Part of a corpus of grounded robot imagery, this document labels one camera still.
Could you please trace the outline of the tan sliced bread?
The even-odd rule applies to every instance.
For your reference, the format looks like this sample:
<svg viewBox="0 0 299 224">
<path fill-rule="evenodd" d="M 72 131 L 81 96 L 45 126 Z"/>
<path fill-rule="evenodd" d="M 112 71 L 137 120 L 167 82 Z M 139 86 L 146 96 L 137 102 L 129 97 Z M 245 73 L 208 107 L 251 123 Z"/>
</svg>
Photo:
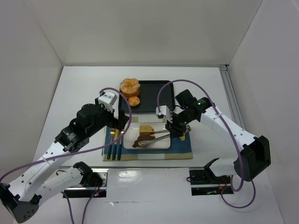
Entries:
<svg viewBox="0 0 299 224">
<path fill-rule="evenodd" d="M 154 132 L 154 128 L 152 126 L 149 125 L 141 125 L 139 127 L 139 133 L 140 134 L 149 134 L 152 135 Z"/>
</svg>

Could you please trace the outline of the dark brown bread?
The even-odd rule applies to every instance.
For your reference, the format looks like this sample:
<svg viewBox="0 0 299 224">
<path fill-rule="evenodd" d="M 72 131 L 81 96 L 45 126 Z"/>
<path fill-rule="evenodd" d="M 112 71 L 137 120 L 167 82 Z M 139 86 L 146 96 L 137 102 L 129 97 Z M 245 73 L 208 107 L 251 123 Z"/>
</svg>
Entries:
<svg viewBox="0 0 299 224">
<path fill-rule="evenodd" d="M 138 138 L 134 141 L 132 147 L 133 147 L 133 148 L 140 147 L 140 146 L 139 146 L 139 142 L 141 142 L 141 141 L 146 141 L 146 140 L 153 140 L 153 139 L 155 139 L 155 136 L 154 136 L 154 135 L 140 134 L 140 135 L 138 136 Z"/>
</svg>

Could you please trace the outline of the metal tongs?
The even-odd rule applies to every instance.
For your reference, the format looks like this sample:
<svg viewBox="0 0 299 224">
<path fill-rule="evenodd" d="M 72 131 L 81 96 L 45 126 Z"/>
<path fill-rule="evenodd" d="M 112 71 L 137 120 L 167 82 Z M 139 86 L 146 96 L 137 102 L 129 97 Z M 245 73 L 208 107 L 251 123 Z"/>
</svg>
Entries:
<svg viewBox="0 0 299 224">
<path fill-rule="evenodd" d="M 139 142 L 140 147 L 166 149 L 171 145 L 170 132 L 167 130 L 153 132 L 155 139 Z"/>
</svg>

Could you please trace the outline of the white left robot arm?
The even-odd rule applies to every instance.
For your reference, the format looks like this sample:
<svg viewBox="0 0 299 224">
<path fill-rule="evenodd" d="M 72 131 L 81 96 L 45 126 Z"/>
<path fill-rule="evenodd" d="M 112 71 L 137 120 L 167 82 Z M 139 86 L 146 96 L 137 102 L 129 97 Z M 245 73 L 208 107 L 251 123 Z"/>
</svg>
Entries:
<svg viewBox="0 0 299 224">
<path fill-rule="evenodd" d="M 126 131 L 132 116 L 104 104 L 86 104 L 77 112 L 70 124 L 55 138 L 40 160 L 28 165 L 28 170 L 9 184 L 0 184 L 0 201 L 17 223 L 28 221 L 39 207 L 54 195 L 74 186 L 89 186 L 98 175 L 84 162 L 77 162 L 67 171 L 50 179 L 63 163 L 77 155 L 89 139 L 104 127 Z"/>
</svg>

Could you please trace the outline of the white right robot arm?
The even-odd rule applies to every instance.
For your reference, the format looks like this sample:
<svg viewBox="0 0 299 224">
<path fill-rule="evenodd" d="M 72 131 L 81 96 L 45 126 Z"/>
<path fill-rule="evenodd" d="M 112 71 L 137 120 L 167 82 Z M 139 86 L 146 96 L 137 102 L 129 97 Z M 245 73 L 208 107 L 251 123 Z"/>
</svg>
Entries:
<svg viewBox="0 0 299 224">
<path fill-rule="evenodd" d="M 185 90 L 176 96 L 176 100 L 183 109 L 178 114 L 165 105 L 156 109 L 157 116 L 167 119 L 165 127 L 172 138 L 183 136 L 187 125 L 196 120 L 236 148 L 237 158 L 215 158 L 204 166 L 211 177 L 238 175 L 250 182 L 271 164 L 268 139 L 263 135 L 256 137 L 238 126 L 207 97 L 196 99 L 189 90 Z"/>
</svg>

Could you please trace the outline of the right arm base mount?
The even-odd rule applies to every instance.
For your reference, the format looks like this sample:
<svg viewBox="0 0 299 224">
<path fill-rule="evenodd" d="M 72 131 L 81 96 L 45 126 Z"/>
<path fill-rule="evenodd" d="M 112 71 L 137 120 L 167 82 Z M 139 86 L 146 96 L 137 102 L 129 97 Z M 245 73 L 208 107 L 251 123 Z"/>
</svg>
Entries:
<svg viewBox="0 0 299 224">
<path fill-rule="evenodd" d="M 224 194 L 233 194 L 230 186 L 231 178 L 227 175 L 217 177 L 210 170 L 210 166 L 218 158 L 211 160 L 203 168 L 190 169 L 186 181 L 191 184 L 192 196 L 211 196 Z"/>
</svg>

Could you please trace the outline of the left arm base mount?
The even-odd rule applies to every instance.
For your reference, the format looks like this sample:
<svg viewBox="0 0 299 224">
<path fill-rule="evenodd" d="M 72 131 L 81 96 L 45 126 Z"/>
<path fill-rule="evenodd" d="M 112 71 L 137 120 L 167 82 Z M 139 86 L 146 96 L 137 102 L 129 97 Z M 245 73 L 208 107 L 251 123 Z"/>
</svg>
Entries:
<svg viewBox="0 0 299 224">
<path fill-rule="evenodd" d="M 108 170 L 91 168 L 82 161 L 75 163 L 72 168 L 79 169 L 83 179 L 78 184 L 64 190 L 69 198 L 89 198 L 93 194 L 95 198 L 107 196 Z"/>
</svg>

